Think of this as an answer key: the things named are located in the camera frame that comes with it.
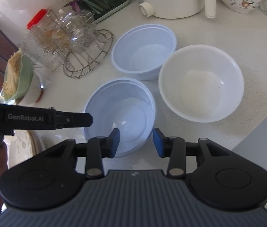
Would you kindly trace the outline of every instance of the white tile wall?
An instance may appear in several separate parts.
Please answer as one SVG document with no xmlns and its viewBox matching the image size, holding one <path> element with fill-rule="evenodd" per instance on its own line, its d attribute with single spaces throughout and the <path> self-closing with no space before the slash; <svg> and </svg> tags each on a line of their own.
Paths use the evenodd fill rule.
<svg viewBox="0 0 267 227">
<path fill-rule="evenodd" d="M 0 29 L 14 43 L 19 44 L 27 32 L 26 25 L 42 8 L 58 0 L 0 0 Z"/>
</svg>

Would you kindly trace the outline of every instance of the kitchen counter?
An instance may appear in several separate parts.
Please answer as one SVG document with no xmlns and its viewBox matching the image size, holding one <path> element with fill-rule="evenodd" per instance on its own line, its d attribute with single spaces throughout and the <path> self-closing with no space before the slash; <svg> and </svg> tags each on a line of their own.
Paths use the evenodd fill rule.
<svg viewBox="0 0 267 227">
<path fill-rule="evenodd" d="M 240 66 L 245 92 L 239 107 L 229 117 L 213 123 L 194 123 L 174 114 L 163 102 L 158 81 L 143 81 L 153 93 L 157 103 L 155 127 L 167 136 L 181 136 L 187 142 L 207 137 L 216 143 L 233 149 L 267 116 L 267 17 L 255 9 L 250 13 L 238 13 L 217 0 L 215 19 L 208 19 L 204 10 L 184 19 L 145 18 L 138 9 L 138 1 L 131 3 L 98 24 L 114 34 L 114 42 L 129 29 L 145 24 L 159 23 L 172 29 L 177 37 L 177 49 L 192 44 L 207 44 L 227 52 Z M 66 77 L 62 70 L 51 75 L 38 107 L 55 107 L 59 111 L 80 112 L 93 91 L 104 82 L 123 77 L 110 62 L 110 54 L 93 72 L 81 79 Z M 47 146 L 67 138 L 84 142 L 80 128 L 39 132 Z M 188 160 L 188 171 L 195 167 L 193 158 Z M 160 159 L 152 139 L 138 151 L 127 157 L 104 159 L 108 169 L 166 169 L 168 159 Z M 79 171 L 84 160 L 79 160 Z"/>
</svg>

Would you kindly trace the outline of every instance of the screw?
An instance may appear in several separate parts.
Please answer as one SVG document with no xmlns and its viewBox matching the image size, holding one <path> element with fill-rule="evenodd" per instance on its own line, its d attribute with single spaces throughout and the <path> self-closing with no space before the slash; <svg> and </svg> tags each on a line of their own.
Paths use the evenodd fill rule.
<svg viewBox="0 0 267 227">
<path fill-rule="evenodd" d="M 180 168 L 172 168 L 169 170 L 169 174 L 172 176 L 181 176 L 184 174 L 184 171 Z"/>
<path fill-rule="evenodd" d="M 87 175 L 89 176 L 98 176 L 102 173 L 102 171 L 98 168 L 92 168 L 87 170 Z"/>
<path fill-rule="evenodd" d="M 138 172 L 134 172 L 134 173 L 132 173 L 131 175 L 135 177 L 135 176 L 138 176 L 139 173 L 138 173 Z"/>
</svg>

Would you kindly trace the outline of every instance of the bowl rim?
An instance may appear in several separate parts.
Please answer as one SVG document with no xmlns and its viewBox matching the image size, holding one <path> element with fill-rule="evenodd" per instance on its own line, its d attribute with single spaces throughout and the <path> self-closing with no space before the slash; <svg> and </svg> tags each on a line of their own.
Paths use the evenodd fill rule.
<svg viewBox="0 0 267 227">
<path fill-rule="evenodd" d="M 39 93 L 39 96 L 36 100 L 34 100 L 33 102 L 30 101 L 30 98 L 29 98 L 29 94 L 32 94 L 30 93 L 32 91 L 33 88 L 37 87 L 37 85 L 33 86 L 33 83 L 37 83 L 37 85 L 39 86 L 40 88 L 40 93 Z M 32 81 L 29 85 L 29 88 L 26 92 L 26 94 L 23 96 L 23 97 L 20 97 L 22 98 L 21 101 L 19 103 L 17 103 L 17 105 L 30 105 L 30 104 L 33 104 L 35 102 L 37 102 L 38 99 L 40 99 L 40 96 L 41 96 L 41 92 L 42 92 L 42 88 L 40 87 L 42 84 L 41 84 L 41 80 L 40 80 L 40 77 L 39 75 L 34 71 L 33 73 L 33 77 L 32 77 Z"/>
<path fill-rule="evenodd" d="M 111 51 L 110 58 L 111 58 L 112 65 L 113 65 L 116 69 L 118 69 L 120 72 L 124 72 L 124 73 L 129 73 L 129 74 L 141 74 L 141 73 L 147 73 L 147 72 L 151 72 L 151 71 L 154 71 L 154 70 L 156 70 L 156 69 L 159 69 L 159 68 L 163 65 L 164 62 L 163 62 L 161 65 L 156 66 L 156 67 L 151 68 L 151 69 L 148 69 L 148 70 L 143 70 L 143 71 L 129 71 L 129 70 L 126 70 L 126 69 L 123 69 L 122 67 L 120 67 L 120 66 L 115 62 L 115 60 L 114 60 L 114 55 L 115 55 L 116 47 L 120 44 L 120 41 L 121 41 L 122 39 L 124 39 L 127 35 L 133 33 L 133 32 L 134 32 L 135 30 L 137 30 L 138 28 L 141 28 L 141 27 L 148 28 L 148 27 L 153 27 L 153 26 L 159 26 L 159 27 L 162 27 L 162 28 L 164 28 L 165 30 L 168 31 L 169 35 L 170 35 L 171 38 L 172 38 L 172 42 L 173 42 L 172 51 L 171 51 L 171 53 L 170 53 L 169 55 L 171 55 L 171 54 L 175 51 L 176 46 L 177 46 L 177 40 L 176 40 L 176 36 L 175 36 L 174 32 L 173 32 L 170 28 L 168 28 L 167 26 L 161 25 L 161 24 L 153 24 L 153 23 L 151 23 L 151 24 L 143 24 L 143 25 L 139 25 L 139 26 L 136 26 L 136 27 L 130 29 L 129 31 L 125 32 L 125 33 L 124 33 L 124 34 L 117 40 L 117 42 L 116 42 L 115 45 L 113 46 L 113 49 L 112 49 L 112 51 Z"/>
<path fill-rule="evenodd" d="M 139 80 L 136 80 L 136 79 L 133 79 L 133 78 L 127 78 L 127 77 L 122 77 L 122 78 L 114 78 L 114 79 L 111 79 L 105 83 L 103 83 L 102 85 L 100 85 L 92 94 L 91 96 L 89 97 L 89 99 L 87 100 L 86 104 L 85 104 L 85 107 L 83 109 L 83 112 L 85 113 L 86 112 L 86 109 L 88 108 L 88 105 L 89 105 L 89 102 L 91 101 L 91 99 L 93 97 L 95 97 L 96 94 L 99 94 L 101 93 L 102 90 L 104 90 L 105 87 L 108 87 L 108 86 L 112 86 L 114 84 L 117 84 L 117 82 L 126 82 L 126 83 L 131 83 L 131 84 L 135 84 L 137 85 L 138 87 L 140 87 L 146 94 L 147 96 L 149 97 L 150 101 L 151 101 L 151 107 L 152 107 L 152 117 L 151 117 L 151 120 L 150 120 L 150 124 L 151 124 L 151 128 L 146 132 L 146 139 L 144 141 L 141 141 L 139 142 L 134 148 L 128 150 L 127 152 L 123 152 L 123 153 L 119 153 L 119 154 L 116 154 L 115 155 L 115 158 L 119 158 L 119 157 L 124 157 L 136 150 L 138 150 L 139 148 L 141 148 L 145 142 L 149 139 L 150 135 L 152 134 L 152 131 L 154 129 L 154 122 L 155 122 L 155 119 L 156 119 L 156 115 L 157 115 L 157 105 L 156 105 L 156 102 L 155 102 L 155 99 L 154 99 L 154 96 L 152 94 L 152 92 L 149 90 L 149 88 L 143 84 L 141 81 Z M 86 139 L 87 141 L 87 138 L 86 138 L 86 129 L 88 127 L 84 127 L 83 128 L 83 135 L 84 135 L 84 138 Z"/>
<path fill-rule="evenodd" d="M 171 104 L 171 102 L 166 98 L 165 96 L 165 93 L 163 91 L 163 82 L 162 82 L 162 76 L 164 74 L 164 70 L 165 68 L 167 67 L 168 64 L 172 63 L 172 61 L 170 61 L 170 59 L 175 55 L 175 54 L 179 54 L 179 53 L 182 53 L 184 51 L 188 51 L 188 50 L 191 50 L 191 49 L 196 49 L 196 48 L 206 48 L 206 49 L 210 49 L 210 50 L 213 50 L 219 54 L 222 54 L 223 56 L 225 56 L 226 58 L 229 59 L 229 61 L 234 65 L 235 69 L 236 69 L 236 72 L 238 74 L 238 77 L 239 77 L 239 82 L 240 82 L 240 86 L 241 86 L 241 94 L 239 96 L 239 102 L 237 104 L 237 106 L 235 106 L 235 108 L 233 110 L 231 110 L 231 112 L 229 112 L 229 114 L 223 118 L 218 118 L 218 119 L 214 119 L 214 118 L 210 118 L 210 119 L 204 119 L 204 118 L 196 118 L 196 117 L 193 117 L 193 116 L 190 116 L 190 115 L 187 115 L 187 114 L 184 114 L 183 112 L 181 112 L 180 110 L 178 110 L 175 106 L 173 106 Z M 243 73 L 239 67 L 239 65 L 236 63 L 236 61 L 229 55 L 227 54 L 225 51 L 219 49 L 219 48 L 216 48 L 214 46 L 210 46 L 210 45 L 205 45 L 205 44 L 194 44 L 194 45 L 189 45 L 189 46 L 186 46 L 186 47 L 183 47 L 183 48 L 180 48 L 178 49 L 177 51 L 175 51 L 173 54 L 171 54 L 167 59 L 166 61 L 164 62 L 161 70 L 160 70 L 160 74 L 159 74 L 159 91 L 160 91 L 160 94 L 162 96 L 162 99 L 163 101 L 166 103 L 166 105 L 174 112 L 176 113 L 178 116 L 186 119 L 186 120 L 190 120 L 190 121 L 194 121 L 194 122 L 198 122 L 198 123 L 211 123 L 211 122 L 216 122 L 216 121 L 219 121 L 219 120 L 222 120 L 226 117 L 228 117 L 230 114 L 232 114 L 237 108 L 238 106 L 240 105 L 242 99 L 243 99 L 243 96 L 244 96 L 244 89 L 245 89 L 245 83 L 244 83 L 244 77 L 243 77 Z"/>
</svg>

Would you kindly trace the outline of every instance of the wire cup holder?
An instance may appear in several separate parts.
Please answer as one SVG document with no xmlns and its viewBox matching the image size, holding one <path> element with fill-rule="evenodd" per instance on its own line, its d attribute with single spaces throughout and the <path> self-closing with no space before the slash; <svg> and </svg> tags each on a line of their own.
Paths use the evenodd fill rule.
<svg viewBox="0 0 267 227">
<path fill-rule="evenodd" d="M 54 14 L 52 10 L 48 12 L 49 18 L 56 23 L 57 28 L 62 29 L 67 35 L 68 40 L 71 39 L 69 28 L 61 24 L 61 20 Z M 94 12 L 89 12 L 86 15 L 80 15 L 85 23 L 90 23 L 93 20 Z M 78 50 L 73 50 L 69 44 L 63 44 L 61 47 L 56 41 L 52 41 L 44 50 L 46 54 L 57 54 L 63 59 L 63 72 L 70 78 L 80 78 L 81 76 L 95 69 L 108 54 L 112 43 L 113 34 L 109 30 L 96 30 L 101 35 L 101 40 L 98 37 L 91 39 L 92 49 L 81 47 L 80 53 Z"/>
</svg>

